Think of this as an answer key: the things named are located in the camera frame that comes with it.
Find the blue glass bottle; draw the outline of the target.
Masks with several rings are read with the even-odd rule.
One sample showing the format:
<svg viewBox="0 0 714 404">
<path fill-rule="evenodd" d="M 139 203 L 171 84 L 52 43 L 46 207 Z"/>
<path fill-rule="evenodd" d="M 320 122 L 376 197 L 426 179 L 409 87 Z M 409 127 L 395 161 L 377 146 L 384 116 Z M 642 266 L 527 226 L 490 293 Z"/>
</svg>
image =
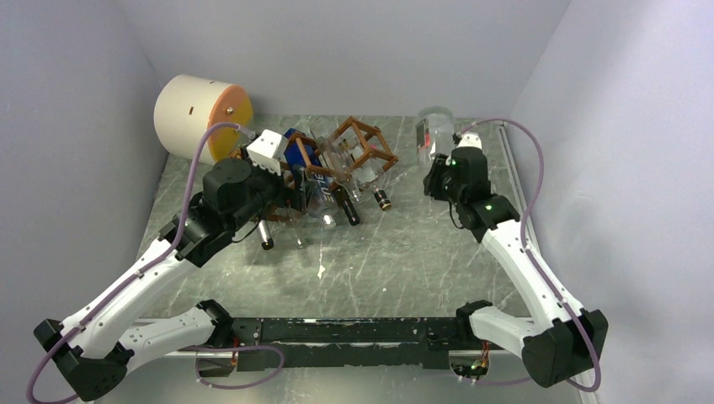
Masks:
<svg viewBox="0 0 714 404">
<path fill-rule="evenodd" d="M 284 156 L 293 174 L 297 172 L 295 166 L 306 167 L 306 160 L 296 142 L 286 148 Z M 315 219 L 319 219 L 325 230 L 332 229 L 336 226 L 334 216 L 338 206 L 330 191 L 328 177 L 320 173 L 313 173 L 309 178 L 314 183 L 315 189 L 309 199 L 308 214 Z"/>
</svg>

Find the clear slim glass bottle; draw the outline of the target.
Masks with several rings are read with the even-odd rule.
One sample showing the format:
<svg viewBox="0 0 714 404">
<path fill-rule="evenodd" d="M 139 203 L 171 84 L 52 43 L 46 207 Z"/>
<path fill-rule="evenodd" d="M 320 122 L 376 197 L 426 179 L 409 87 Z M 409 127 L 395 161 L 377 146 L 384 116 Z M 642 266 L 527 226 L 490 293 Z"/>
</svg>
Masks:
<svg viewBox="0 0 714 404">
<path fill-rule="evenodd" d="M 289 216 L 288 221 L 287 221 L 287 228 L 290 233 L 290 235 L 293 237 L 295 241 L 295 245 L 298 249 L 302 249 L 306 246 L 304 237 L 301 234 L 301 229 L 298 226 L 297 220 Z"/>
</svg>

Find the dark green wine bottle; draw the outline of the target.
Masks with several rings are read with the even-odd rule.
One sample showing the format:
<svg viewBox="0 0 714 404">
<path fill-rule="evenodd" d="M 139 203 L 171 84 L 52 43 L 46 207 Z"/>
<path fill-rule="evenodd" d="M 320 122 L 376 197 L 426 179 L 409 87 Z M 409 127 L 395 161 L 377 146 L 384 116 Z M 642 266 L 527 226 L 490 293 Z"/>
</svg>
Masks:
<svg viewBox="0 0 714 404">
<path fill-rule="evenodd" d="M 351 181 L 345 172 L 344 161 L 329 144 L 325 136 L 319 136 L 316 142 L 320 151 L 318 159 L 322 166 L 330 171 L 330 174 L 327 176 L 330 183 L 330 191 L 339 208 L 346 215 L 348 223 L 351 226 L 357 226 L 361 222 L 361 219 L 354 207 L 349 189 L 354 188 L 354 182 Z"/>
</svg>

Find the olive green wine bottle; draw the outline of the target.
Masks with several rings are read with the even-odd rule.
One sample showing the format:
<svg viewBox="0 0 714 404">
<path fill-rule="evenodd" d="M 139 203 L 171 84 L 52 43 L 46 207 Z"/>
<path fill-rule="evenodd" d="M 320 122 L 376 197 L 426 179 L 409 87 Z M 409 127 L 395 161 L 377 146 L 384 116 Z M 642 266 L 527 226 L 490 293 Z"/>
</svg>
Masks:
<svg viewBox="0 0 714 404">
<path fill-rule="evenodd" d="M 269 223 L 262 219 L 258 222 L 258 234 L 261 240 L 261 248 L 264 251 L 269 251 L 274 247 L 274 239 L 269 229 Z"/>
</svg>

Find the clear bottle white cap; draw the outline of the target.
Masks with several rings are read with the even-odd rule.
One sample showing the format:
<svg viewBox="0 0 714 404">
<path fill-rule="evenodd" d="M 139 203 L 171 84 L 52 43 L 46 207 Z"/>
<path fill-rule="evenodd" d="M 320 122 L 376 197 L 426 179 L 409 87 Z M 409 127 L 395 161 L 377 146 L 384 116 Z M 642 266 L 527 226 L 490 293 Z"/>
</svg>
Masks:
<svg viewBox="0 0 714 404">
<path fill-rule="evenodd" d="M 455 147 L 455 126 L 455 117 L 446 107 L 432 106 L 418 112 L 415 131 L 421 168 L 430 168 L 439 154 L 450 155 Z"/>
</svg>

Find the clear square liquor bottle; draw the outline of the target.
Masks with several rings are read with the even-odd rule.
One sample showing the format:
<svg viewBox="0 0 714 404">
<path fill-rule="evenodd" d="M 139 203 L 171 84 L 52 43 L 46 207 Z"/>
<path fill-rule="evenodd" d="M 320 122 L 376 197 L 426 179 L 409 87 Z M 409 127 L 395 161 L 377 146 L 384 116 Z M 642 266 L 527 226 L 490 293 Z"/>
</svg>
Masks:
<svg viewBox="0 0 714 404">
<path fill-rule="evenodd" d="M 364 149 L 357 139 L 349 141 L 342 139 L 340 146 L 347 152 L 352 162 L 357 162 L 364 153 Z M 353 171 L 353 178 L 357 180 L 357 184 L 363 191 L 369 190 L 373 194 L 382 211 L 389 211 L 392 202 L 384 190 L 386 174 L 382 167 L 379 159 L 368 158 Z"/>
</svg>

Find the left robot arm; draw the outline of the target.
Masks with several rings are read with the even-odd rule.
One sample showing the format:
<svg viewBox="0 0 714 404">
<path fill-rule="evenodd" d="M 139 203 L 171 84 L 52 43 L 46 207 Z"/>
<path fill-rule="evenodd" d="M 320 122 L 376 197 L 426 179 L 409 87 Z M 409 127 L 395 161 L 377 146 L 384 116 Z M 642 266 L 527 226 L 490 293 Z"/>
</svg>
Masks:
<svg viewBox="0 0 714 404">
<path fill-rule="evenodd" d="M 303 167 L 294 183 L 253 159 L 228 157 L 202 178 L 202 190 L 160 231 L 144 255 L 105 292 L 72 316 L 47 319 L 34 331 L 73 389 L 93 401 L 113 390 L 130 372 L 166 354 L 197 347 L 228 351 L 238 346 L 233 320 L 214 300 L 144 327 L 136 320 L 171 284 L 187 278 L 236 233 L 262 220 L 274 207 L 303 211 L 315 184 Z"/>
</svg>

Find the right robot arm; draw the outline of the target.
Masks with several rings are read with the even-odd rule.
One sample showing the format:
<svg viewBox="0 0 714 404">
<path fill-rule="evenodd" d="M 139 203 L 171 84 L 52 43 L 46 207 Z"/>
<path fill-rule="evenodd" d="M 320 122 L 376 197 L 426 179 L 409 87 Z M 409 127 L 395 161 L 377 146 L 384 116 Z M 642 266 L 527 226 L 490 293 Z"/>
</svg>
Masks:
<svg viewBox="0 0 714 404">
<path fill-rule="evenodd" d="M 520 358 L 541 387 L 595 369 L 609 328 L 605 314 L 587 310 L 530 247 L 518 211 L 491 190 L 482 150 L 465 146 L 437 155 L 424 193 L 456 210 L 457 228 L 468 230 L 497 259 L 530 313 L 524 320 L 485 300 L 467 303 L 456 314 L 456 341 L 463 348 L 483 340 L 498 345 Z"/>
</svg>

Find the brown wooden wine rack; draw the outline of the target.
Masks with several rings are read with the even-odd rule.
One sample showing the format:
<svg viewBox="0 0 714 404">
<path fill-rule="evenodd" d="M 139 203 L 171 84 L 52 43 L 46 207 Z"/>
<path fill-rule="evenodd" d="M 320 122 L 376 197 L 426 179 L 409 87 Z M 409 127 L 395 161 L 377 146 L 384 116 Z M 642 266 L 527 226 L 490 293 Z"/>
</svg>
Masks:
<svg viewBox="0 0 714 404">
<path fill-rule="evenodd" d="M 311 217 L 325 228 L 336 226 L 343 212 L 351 226 L 360 223 L 355 205 L 373 197 L 388 211 L 392 201 L 386 191 L 386 173 L 398 162 L 381 129 L 350 116 L 341 124 L 324 117 L 314 119 L 307 132 L 291 128 L 287 146 L 279 157 L 289 189 L 301 180 L 308 185 L 306 208 L 298 213 L 291 203 L 269 210 L 268 221 L 289 223 Z"/>
</svg>

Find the black base bar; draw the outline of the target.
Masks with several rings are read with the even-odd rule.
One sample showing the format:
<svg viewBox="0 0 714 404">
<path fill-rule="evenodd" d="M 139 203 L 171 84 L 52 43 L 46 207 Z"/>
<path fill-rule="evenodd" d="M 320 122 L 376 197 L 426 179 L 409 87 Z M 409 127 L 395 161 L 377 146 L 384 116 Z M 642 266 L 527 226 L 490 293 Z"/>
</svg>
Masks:
<svg viewBox="0 0 714 404">
<path fill-rule="evenodd" d="M 487 344 L 455 317 L 236 317 L 240 371 L 283 368 L 418 366 L 449 369 Z"/>
</svg>

